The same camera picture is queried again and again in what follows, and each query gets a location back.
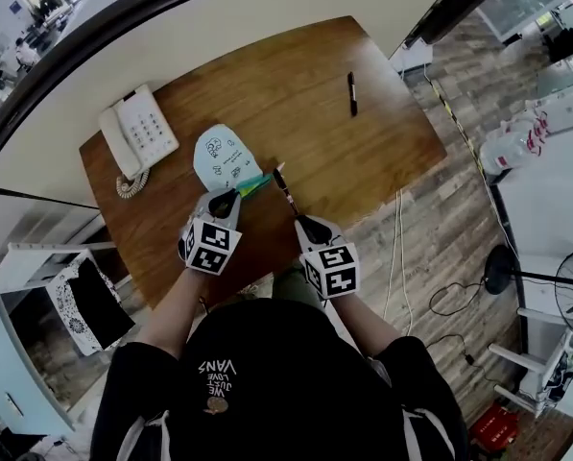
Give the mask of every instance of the telephone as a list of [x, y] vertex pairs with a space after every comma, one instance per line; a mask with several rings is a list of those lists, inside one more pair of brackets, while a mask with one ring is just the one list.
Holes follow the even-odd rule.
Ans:
[[118, 195], [130, 198], [143, 189], [149, 169], [178, 146], [154, 95], [147, 85], [105, 109], [99, 116], [101, 131], [124, 176], [116, 181]]

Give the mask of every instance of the marker cube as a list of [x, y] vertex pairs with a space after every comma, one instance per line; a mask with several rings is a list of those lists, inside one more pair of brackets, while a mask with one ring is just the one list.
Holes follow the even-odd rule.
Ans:
[[241, 232], [194, 218], [181, 237], [179, 255], [186, 266], [212, 275], [220, 275], [234, 253]]
[[303, 253], [299, 260], [308, 283], [325, 300], [361, 289], [359, 256], [353, 243]]

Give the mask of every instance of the black marker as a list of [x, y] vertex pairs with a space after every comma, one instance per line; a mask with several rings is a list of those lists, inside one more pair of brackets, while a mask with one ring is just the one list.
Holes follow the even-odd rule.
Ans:
[[282, 178], [282, 175], [277, 169], [274, 169], [274, 178], [275, 182], [277, 182], [277, 185], [279, 186], [279, 189], [281, 189], [286, 195], [286, 200], [288, 200], [288, 203], [292, 207], [293, 212], [295, 213], [295, 215], [298, 215], [298, 210], [297, 206], [295, 205], [295, 200], [293, 200], [293, 196], [290, 194], [290, 191], [288, 191], [288, 186], [286, 185], [284, 178]]
[[352, 72], [347, 74], [347, 84], [350, 89], [350, 114], [354, 117], [359, 112], [359, 108], [356, 104], [356, 90], [354, 89], [354, 74]]

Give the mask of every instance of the wooden desk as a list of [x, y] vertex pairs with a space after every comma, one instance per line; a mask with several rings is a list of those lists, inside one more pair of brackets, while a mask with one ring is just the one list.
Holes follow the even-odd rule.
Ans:
[[[349, 71], [356, 80], [354, 118]], [[118, 198], [119, 170], [101, 134], [81, 148], [111, 237], [150, 305], [183, 268], [179, 229], [204, 190], [192, 167], [194, 147], [209, 127], [231, 127], [263, 169], [285, 161], [283, 175], [299, 209], [344, 228], [445, 156], [405, 84], [351, 17], [236, 50], [179, 77], [155, 98], [180, 148], [152, 168], [137, 196]], [[274, 184], [242, 204], [237, 229], [244, 236], [213, 301], [285, 268], [298, 254], [292, 212]]]

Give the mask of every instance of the electric fan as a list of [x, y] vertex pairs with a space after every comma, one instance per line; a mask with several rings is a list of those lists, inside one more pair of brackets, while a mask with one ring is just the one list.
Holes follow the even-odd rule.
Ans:
[[503, 292], [511, 277], [523, 277], [555, 283], [555, 300], [565, 323], [573, 331], [573, 253], [559, 267], [554, 277], [538, 273], [521, 272], [515, 269], [513, 252], [506, 246], [495, 246], [485, 265], [485, 288], [492, 295]]

